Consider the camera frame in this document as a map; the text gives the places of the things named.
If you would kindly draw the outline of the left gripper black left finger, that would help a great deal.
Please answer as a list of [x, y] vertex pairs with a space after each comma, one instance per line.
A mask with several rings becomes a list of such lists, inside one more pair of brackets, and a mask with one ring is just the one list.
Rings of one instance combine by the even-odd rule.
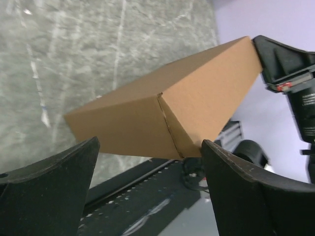
[[100, 143], [97, 137], [0, 175], [2, 236], [75, 236]]

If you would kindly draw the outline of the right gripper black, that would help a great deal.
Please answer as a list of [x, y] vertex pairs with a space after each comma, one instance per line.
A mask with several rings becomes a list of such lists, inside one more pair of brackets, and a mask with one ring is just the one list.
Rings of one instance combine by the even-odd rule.
[[275, 93], [297, 92], [315, 81], [314, 52], [300, 50], [263, 35], [255, 37], [253, 45], [258, 54], [266, 88]]

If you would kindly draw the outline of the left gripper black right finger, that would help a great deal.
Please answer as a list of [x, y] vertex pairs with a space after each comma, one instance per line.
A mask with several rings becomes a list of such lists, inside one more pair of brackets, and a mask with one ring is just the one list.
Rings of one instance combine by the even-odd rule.
[[210, 140], [201, 156], [221, 236], [313, 236], [315, 186], [274, 174]]

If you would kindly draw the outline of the brown cardboard box sheet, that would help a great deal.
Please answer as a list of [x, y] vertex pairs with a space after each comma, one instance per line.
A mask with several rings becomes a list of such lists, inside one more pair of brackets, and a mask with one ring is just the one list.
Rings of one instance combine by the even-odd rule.
[[150, 158], [200, 157], [251, 89], [262, 67], [247, 36], [168, 63], [67, 114], [76, 140], [100, 152]]

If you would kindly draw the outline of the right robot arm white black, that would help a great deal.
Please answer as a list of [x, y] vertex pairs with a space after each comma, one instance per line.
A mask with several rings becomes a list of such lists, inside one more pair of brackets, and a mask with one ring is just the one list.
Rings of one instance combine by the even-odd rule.
[[310, 145], [310, 182], [315, 182], [315, 54], [258, 35], [252, 43], [262, 66], [265, 88], [287, 96], [301, 140]]

